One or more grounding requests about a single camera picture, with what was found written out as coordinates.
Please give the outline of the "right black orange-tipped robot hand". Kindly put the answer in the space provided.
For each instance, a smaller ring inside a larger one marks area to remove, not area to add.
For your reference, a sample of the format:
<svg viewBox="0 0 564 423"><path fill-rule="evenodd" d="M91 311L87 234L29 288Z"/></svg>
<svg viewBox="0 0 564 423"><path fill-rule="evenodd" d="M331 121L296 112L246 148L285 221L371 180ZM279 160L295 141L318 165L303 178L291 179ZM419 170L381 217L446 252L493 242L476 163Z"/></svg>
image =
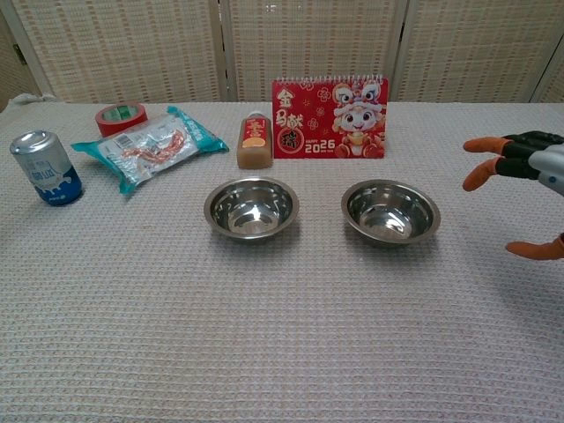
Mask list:
<svg viewBox="0 0 564 423"><path fill-rule="evenodd" d="M495 158L477 165L464 179L463 189L474 191L494 175L540 182L563 193L563 137L528 131L504 137L478 137L464 143L467 152L490 152Z"/></svg>

